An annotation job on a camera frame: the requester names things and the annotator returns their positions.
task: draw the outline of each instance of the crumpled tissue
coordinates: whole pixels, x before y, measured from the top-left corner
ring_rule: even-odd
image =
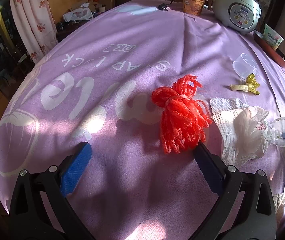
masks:
[[[271,142],[265,118],[269,112],[248,106],[239,98],[212,98],[213,120],[223,138],[221,159],[226,165],[240,168],[248,160],[261,158]]]

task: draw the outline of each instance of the red mesh bundle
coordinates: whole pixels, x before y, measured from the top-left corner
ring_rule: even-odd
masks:
[[[151,94],[154,104],[164,108],[160,121],[160,140],[166,154],[195,148],[206,141],[204,128],[212,120],[192,97],[202,85],[196,76],[185,75],[170,87],[159,87]]]

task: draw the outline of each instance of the vegetable scrap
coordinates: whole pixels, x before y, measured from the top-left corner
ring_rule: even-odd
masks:
[[[204,128],[212,120],[204,113],[198,100],[192,97],[197,87],[197,76],[185,75],[170,87],[159,87],[151,94],[154,104],[164,108],[160,121],[160,140],[165,154],[195,148],[199,140],[206,141]]]
[[[246,84],[245,85],[230,85],[230,88],[232,91],[244,91],[244,92],[252,92],[255,95],[259,95],[259,91],[257,91],[257,88],[260,86],[260,84],[255,79],[255,74],[249,74],[249,76],[246,78]]]

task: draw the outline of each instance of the silver bolt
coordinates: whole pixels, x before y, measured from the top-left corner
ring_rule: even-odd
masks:
[[[57,170],[57,166],[53,165],[49,167],[49,172],[55,172]]]
[[[227,169],[228,169],[228,171],[230,171],[230,172],[235,172],[235,171],[237,170],[236,167],[233,166],[233,165],[229,165],[229,166],[227,167]]]
[[[22,170],[19,174],[20,174],[20,176],[25,176],[27,174],[27,171],[26,170]]]
[[[264,172],[263,170],[258,170],[258,174],[259,174],[260,176],[265,176],[265,172]]]

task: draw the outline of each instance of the pink curtain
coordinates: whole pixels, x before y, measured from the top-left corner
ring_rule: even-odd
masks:
[[[10,0],[17,30],[37,64],[58,44],[56,27],[47,0]]]

